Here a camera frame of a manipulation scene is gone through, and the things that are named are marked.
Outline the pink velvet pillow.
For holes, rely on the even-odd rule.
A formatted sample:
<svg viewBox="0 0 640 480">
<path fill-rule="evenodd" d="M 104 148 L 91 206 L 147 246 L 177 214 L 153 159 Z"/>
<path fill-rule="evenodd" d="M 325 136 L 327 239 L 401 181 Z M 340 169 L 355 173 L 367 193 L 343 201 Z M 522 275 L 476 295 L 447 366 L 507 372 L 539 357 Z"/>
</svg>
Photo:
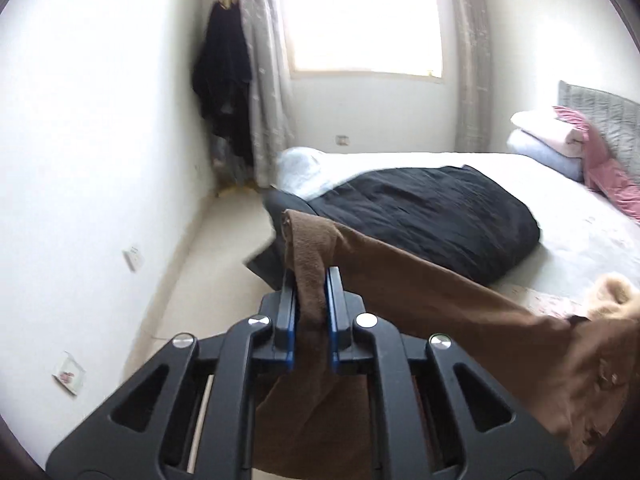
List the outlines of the pink velvet pillow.
<svg viewBox="0 0 640 480">
<path fill-rule="evenodd" d="M 586 173 L 586 183 L 601 193 L 614 207 L 627 217 L 640 221 L 640 191 L 628 177 L 620 163 L 612 158 L 591 167 Z"/>
<path fill-rule="evenodd" d="M 561 122 L 571 125 L 582 136 L 582 178 L 585 185 L 594 188 L 591 173 L 611 158 L 605 140 L 599 130 L 578 110 L 561 105 L 553 109 Z"/>
</svg>

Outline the left grey curtain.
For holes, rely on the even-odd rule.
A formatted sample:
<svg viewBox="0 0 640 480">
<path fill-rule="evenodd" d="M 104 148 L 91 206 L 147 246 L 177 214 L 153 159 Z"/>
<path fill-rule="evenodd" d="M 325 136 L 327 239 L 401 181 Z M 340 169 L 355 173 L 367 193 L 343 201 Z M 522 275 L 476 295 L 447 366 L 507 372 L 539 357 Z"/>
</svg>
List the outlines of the left grey curtain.
<svg viewBox="0 0 640 480">
<path fill-rule="evenodd" d="M 253 75 L 248 105 L 254 178 L 268 188 L 276 182 L 280 154 L 294 144 L 291 76 L 277 0 L 240 0 L 240 10 Z"/>
</svg>

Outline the grey curtain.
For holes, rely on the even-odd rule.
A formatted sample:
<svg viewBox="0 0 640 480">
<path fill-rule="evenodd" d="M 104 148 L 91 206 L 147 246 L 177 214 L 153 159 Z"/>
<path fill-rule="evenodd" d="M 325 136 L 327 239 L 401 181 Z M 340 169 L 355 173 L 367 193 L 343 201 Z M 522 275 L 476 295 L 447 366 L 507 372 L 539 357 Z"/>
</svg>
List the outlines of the grey curtain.
<svg viewBox="0 0 640 480">
<path fill-rule="evenodd" d="M 458 49 L 457 152 L 487 152 L 491 130 L 491 44 L 486 0 L 451 0 Z"/>
<path fill-rule="evenodd" d="M 291 76 L 277 0 L 240 0 L 240 10 L 253 75 L 248 105 L 254 178 L 268 188 L 276 182 L 280 154 L 294 144 Z"/>
</svg>

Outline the paper scrap on floor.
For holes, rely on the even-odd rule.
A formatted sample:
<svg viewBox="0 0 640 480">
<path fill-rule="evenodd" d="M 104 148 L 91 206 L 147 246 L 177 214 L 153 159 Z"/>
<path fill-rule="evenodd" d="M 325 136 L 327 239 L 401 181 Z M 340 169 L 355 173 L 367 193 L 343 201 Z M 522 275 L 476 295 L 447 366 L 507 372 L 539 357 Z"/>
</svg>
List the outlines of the paper scrap on floor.
<svg viewBox="0 0 640 480">
<path fill-rule="evenodd" d="M 86 370 L 70 352 L 64 352 L 52 376 L 71 396 L 78 396 L 85 383 Z"/>
</svg>

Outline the black quilted jacket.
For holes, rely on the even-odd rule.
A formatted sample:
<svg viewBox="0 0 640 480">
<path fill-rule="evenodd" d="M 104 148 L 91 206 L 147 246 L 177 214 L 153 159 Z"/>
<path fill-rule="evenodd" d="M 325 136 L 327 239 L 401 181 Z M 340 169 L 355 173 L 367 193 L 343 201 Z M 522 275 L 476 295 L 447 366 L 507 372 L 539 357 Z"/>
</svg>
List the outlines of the black quilted jacket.
<svg viewBox="0 0 640 480">
<path fill-rule="evenodd" d="M 528 207 L 471 166 L 368 171 L 314 198 L 268 190 L 262 203 L 274 239 L 245 265 L 273 289 L 285 274 L 288 209 L 341 223 L 484 286 L 508 274 L 540 240 Z"/>
</svg>

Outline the folded light blue blanket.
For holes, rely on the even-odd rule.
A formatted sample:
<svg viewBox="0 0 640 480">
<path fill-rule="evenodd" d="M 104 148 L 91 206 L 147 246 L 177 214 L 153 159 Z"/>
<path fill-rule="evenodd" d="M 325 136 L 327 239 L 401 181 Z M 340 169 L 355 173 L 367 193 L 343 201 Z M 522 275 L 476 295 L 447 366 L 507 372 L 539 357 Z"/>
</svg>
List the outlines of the folded light blue blanket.
<svg viewBox="0 0 640 480">
<path fill-rule="evenodd" d="M 570 180 L 576 182 L 584 180 L 581 158 L 566 157 L 521 129 L 510 133 L 506 146 L 512 153 L 532 158 Z"/>
</svg>

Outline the pink velvet pillow front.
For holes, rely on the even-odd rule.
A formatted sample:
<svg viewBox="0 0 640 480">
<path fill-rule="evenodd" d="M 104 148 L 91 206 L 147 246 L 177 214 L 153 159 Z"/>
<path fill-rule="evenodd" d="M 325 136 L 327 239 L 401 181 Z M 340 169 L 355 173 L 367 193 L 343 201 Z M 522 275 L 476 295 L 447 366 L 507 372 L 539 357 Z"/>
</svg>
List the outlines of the pink velvet pillow front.
<svg viewBox="0 0 640 480">
<path fill-rule="evenodd" d="M 640 191 L 628 177 L 620 163 L 612 158 L 591 167 L 586 173 L 586 183 L 601 193 L 614 207 L 627 217 L 640 221 Z"/>
</svg>

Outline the hanging black clothes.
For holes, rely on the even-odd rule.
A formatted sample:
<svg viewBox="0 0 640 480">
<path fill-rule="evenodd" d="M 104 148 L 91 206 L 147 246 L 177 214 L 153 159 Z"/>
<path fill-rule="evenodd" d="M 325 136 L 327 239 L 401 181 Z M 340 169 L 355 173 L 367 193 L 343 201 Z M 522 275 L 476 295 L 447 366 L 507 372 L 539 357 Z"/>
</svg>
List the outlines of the hanging black clothes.
<svg viewBox="0 0 640 480">
<path fill-rule="evenodd" d="M 192 70 L 192 89 L 201 116 L 213 134 L 227 140 L 232 154 L 254 165 L 248 97 L 253 80 L 240 7 L 216 2 L 210 10 L 204 42 Z"/>
</svg>

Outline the grey padded headboard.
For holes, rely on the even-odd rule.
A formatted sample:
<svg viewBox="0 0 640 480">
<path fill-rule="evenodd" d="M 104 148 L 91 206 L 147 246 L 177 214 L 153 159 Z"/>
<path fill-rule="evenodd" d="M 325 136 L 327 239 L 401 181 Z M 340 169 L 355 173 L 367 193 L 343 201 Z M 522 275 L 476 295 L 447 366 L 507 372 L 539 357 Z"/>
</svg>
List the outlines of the grey padded headboard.
<svg viewBox="0 0 640 480">
<path fill-rule="evenodd" d="M 598 128 L 631 180 L 640 176 L 640 104 L 616 94 L 559 82 L 558 104 L 578 110 Z"/>
</svg>

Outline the pink velvet pillow back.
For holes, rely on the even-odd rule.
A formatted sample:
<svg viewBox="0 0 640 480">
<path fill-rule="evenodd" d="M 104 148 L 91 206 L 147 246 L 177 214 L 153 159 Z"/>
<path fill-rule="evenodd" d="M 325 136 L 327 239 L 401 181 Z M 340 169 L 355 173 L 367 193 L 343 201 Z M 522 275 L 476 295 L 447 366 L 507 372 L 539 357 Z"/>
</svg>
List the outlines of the pink velvet pillow back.
<svg viewBox="0 0 640 480">
<path fill-rule="evenodd" d="M 571 125 L 582 136 L 582 178 L 585 185 L 594 188 L 591 173 L 611 158 L 605 140 L 599 130 L 578 110 L 561 105 L 553 109 L 561 122 Z"/>
</svg>

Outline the cherry print blanket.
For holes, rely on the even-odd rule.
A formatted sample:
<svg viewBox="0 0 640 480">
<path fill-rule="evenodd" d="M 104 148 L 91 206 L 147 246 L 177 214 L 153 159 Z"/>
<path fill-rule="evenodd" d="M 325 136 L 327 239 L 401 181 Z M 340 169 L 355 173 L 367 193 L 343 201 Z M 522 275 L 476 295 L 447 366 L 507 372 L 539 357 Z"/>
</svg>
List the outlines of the cherry print blanket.
<svg viewBox="0 0 640 480">
<path fill-rule="evenodd" d="M 569 318 L 580 313 L 580 305 L 570 298 L 523 288 L 518 293 L 518 302 L 527 311 L 552 318 Z"/>
</svg>

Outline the right grey curtain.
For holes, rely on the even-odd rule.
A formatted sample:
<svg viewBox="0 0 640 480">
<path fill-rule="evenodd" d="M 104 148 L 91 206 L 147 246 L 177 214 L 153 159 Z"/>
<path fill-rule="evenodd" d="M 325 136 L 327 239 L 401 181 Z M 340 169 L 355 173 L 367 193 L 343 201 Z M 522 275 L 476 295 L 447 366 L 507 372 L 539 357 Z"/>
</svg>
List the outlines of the right grey curtain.
<svg viewBox="0 0 640 480">
<path fill-rule="evenodd" d="M 491 44 L 486 0 L 451 0 L 458 49 L 457 152 L 487 152 L 491 130 Z"/>
</svg>

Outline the brown fur-collared jacket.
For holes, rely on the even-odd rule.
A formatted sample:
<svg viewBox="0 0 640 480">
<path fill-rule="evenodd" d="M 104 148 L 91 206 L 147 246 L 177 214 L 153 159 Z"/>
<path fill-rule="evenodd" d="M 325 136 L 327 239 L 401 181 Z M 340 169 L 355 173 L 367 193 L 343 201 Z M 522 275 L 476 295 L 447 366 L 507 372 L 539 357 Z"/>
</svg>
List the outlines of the brown fur-collared jacket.
<svg viewBox="0 0 640 480">
<path fill-rule="evenodd" d="M 539 316 L 347 226 L 289 210 L 294 367 L 258 379 L 253 465 L 292 479 L 634 479 L 639 325 Z M 329 361 L 326 270 L 352 293 Z"/>
</svg>

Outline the window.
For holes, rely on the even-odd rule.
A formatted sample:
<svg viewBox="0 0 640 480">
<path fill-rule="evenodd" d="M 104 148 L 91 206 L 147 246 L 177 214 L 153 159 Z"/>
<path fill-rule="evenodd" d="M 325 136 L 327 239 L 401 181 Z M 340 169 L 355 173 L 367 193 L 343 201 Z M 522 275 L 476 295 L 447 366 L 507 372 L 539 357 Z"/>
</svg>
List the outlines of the window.
<svg viewBox="0 0 640 480">
<path fill-rule="evenodd" d="M 438 0 L 281 0 L 291 70 L 444 74 Z"/>
</svg>

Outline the folded cream blanket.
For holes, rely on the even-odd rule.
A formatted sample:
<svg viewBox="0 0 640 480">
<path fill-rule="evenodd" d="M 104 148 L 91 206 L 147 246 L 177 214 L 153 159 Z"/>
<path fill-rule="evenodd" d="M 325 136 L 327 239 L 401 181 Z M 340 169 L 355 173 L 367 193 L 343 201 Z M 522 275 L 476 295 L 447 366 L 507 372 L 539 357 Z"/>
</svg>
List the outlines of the folded cream blanket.
<svg viewBox="0 0 640 480">
<path fill-rule="evenodd" d="M 582 132 L 569 122 L 563 122 L 554 108 L 521 110 L 512 115 L 511 122 L 553 151 L 568 158 L 582 158 Z"/>
</svg>

